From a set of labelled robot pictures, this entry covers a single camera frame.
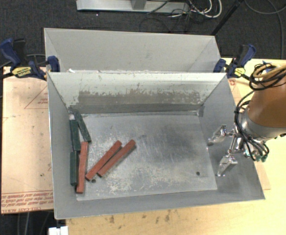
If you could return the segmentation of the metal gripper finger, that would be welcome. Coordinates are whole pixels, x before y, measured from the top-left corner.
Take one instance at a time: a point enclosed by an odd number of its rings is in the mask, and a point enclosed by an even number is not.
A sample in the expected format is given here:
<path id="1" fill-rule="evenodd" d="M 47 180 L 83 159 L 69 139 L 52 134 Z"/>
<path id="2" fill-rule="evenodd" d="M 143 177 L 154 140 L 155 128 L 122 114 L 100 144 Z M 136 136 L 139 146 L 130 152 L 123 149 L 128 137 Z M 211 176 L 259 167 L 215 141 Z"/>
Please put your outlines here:
<path id="1" fill-rule="evenodd" d="M 223 156 L 219 162 L 217 177 L 225 176 L 234 166 L 238 164 L 238 161 L 232 155 Z"/>
<path id="2" fill-rule="evenodd" d="M 216 143 L 221 143 L 225 140 L 226 137 L 227 125 L 223 124 L 214 131 L 213 135 L 210 138 L 208 138 L 207 146 L 212 146 Z"/>

